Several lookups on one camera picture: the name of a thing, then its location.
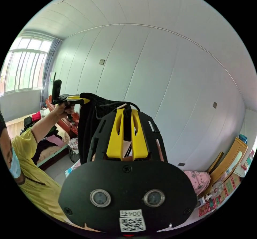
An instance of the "hand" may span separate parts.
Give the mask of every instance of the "hand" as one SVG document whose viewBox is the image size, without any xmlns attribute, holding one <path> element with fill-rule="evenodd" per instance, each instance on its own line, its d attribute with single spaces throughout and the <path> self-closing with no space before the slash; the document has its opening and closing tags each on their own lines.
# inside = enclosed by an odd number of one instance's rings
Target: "hand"
<svg viewBox="0 0 257 239">
<path fill-rule="evenodd" d="M 58 116 L 59 119 L 66 118 L 68 114 L 73 114 L 74 113 L 74 106 L 71 106 L 70 108 L 66 109 L 66 106 L 64 103 L 58 104 L 53 112 Z"/>
</svg>

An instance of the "yellow shirt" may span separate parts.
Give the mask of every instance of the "yellow shirt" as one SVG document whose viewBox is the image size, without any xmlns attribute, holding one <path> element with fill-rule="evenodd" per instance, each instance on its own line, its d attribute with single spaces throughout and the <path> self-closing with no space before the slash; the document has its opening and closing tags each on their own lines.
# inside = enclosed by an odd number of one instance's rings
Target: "yellow shirt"
<svg viewBox="0 0 257 239">
<path fill-rule="evenodd" d="M 43 183 L 38 184 L 26 178 L 25 183 L 20 185 L 23 193 L 41 211 L 62 222 L 70 222 L 58 204 L 61 186 L 38 168 L 31 159 L 37 149 L 37 142 L 31 130 L 27 130 L 21 136 L 15 137 L 12 140 L 12 146 L 20 161 L 24 175 Z"/>
</svg>

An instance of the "window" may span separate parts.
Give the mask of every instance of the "window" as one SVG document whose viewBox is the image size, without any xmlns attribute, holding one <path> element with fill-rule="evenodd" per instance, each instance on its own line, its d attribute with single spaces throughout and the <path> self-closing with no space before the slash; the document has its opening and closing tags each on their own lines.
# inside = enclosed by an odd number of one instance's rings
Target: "window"
<svg viewBox="0 0 257 239">
<path fill-rule="evenodd" d="M 0 95 L 42 88 L 44 65 L 51 44 L 50 40 L 35 37 L 16 38 L 2 67 Z"/>
</svg>

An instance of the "light switch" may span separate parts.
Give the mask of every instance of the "light switch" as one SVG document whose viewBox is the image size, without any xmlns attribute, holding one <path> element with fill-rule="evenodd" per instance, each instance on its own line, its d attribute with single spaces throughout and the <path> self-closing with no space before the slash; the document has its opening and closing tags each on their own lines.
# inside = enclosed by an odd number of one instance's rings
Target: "light switch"
<svg viewBox="0 0 257 239">
<path fill-rule="evenodd" d="M 101 59 L 99 64 L 104 65 L 105 60 Z"/>
</svg>

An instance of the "person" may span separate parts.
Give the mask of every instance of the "person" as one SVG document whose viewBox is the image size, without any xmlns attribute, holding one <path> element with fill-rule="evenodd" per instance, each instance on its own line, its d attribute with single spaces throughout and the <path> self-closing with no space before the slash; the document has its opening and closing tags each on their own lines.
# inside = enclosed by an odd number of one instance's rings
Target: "person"
<svg viewBox="0 0 257 239">
<path fill-rule="evenodd" d="M 4 118 L 0 112 L 0 149 L 14 180 L 26 197 L 41 211 L 63 222 L 69 222 L 58 204 L 61 186 L 38 168 L 32 161 L 37 143 L 50 129 L 67 114 L 74 112 L 74 106 L 66 108 L 64 104 L 35 123 L 12 141 L 8 135 Z"/>
</svg>

